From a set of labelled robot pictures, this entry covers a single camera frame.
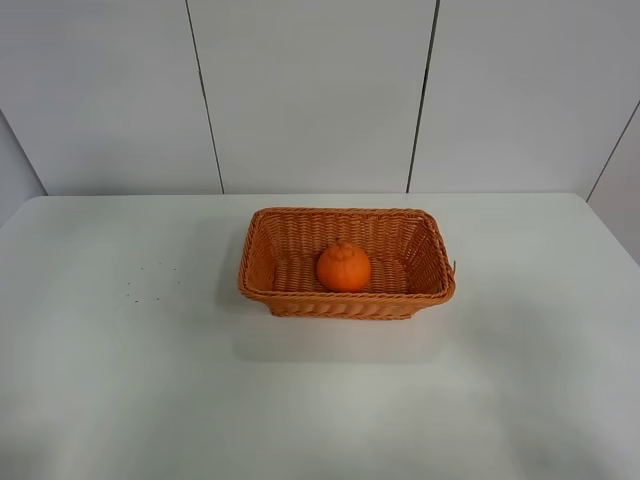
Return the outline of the orange with knobby top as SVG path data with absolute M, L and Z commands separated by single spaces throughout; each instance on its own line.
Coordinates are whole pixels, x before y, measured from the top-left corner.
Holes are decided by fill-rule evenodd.
M 371 261 L 357 245 L 336 241 L 320 255 L 316 264 L 318 281 L 338 293 L 361 292 L 371 279 Z

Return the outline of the orange wicker basket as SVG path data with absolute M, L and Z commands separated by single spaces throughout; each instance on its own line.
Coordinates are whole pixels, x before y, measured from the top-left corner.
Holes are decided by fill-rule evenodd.
M 318 259 L 337 240 L 370 259 L 360 293 L 331 292 L 317 278 Z M 437 222 L 423 210 L 278 207 L 251 219 L 238 288 L 275 316 L 404 320 L 450 300 L 454 274 Z

